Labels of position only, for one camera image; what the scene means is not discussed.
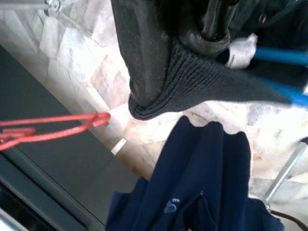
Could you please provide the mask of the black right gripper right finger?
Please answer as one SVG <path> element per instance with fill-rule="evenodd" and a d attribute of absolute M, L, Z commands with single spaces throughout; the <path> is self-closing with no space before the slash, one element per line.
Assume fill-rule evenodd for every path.
<path fill-rule="evenodd" d="M 237 0 L 184 0 L 179 8 L 178 38 L 200 55 L 219 55 L 230 43 L 229 25 Z"/>

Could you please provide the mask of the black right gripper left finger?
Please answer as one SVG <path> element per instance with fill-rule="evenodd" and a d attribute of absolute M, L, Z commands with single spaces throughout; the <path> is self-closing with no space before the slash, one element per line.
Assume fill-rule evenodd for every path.
<path fill-rule="evenodd" d="M 155 101 L 165 84 L 173 27 L 171 0 L 114 0 L 120 53 L 132 99 Z"/>

